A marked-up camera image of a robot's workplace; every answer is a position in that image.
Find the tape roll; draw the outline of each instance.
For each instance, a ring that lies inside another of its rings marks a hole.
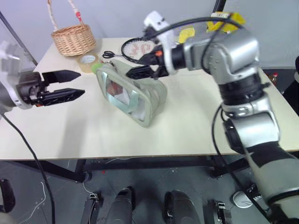
[[[81,55],[77,62],[82,72],[90,73],[92,66],[99,63],[99,57],[96,54]]]

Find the gray floor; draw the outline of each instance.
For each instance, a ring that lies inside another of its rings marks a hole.
[[[75,161],[56,161],[58,165],[73,169]],[[250,169],[237,173],[246,185],[253,180]],[[33,208],[43,199],[40,181],[41,175],[13,164],[0,161],[0,177],[11,182],[16,197],[16,206],[10,213],[16,223],[30,216]],[[54,193],[57,224],[79,224],[88,196],[82,184],[65,181],[56,177],[48,178]],[[165,192],[178,189],[185,192],[192,200],[204,223],[203,207],[209,200],[222,200],[231,210],[233,223],[267,223],[256,208],[239,209],[231,203],[231,196],[238,188],[230,176],[213,179],[208,169],[203,167],[163,168],[144,170],[114,170],[93,172],[92,179],[86,183],[91,191],[101,191],[104,198],[97,223],[105,223],[109,206],[117,192],[132,186],[136,191],[135,224],[162,224],[162,206]],[[50,201],[47,195],[43,203],[26,223],[50,224]]]

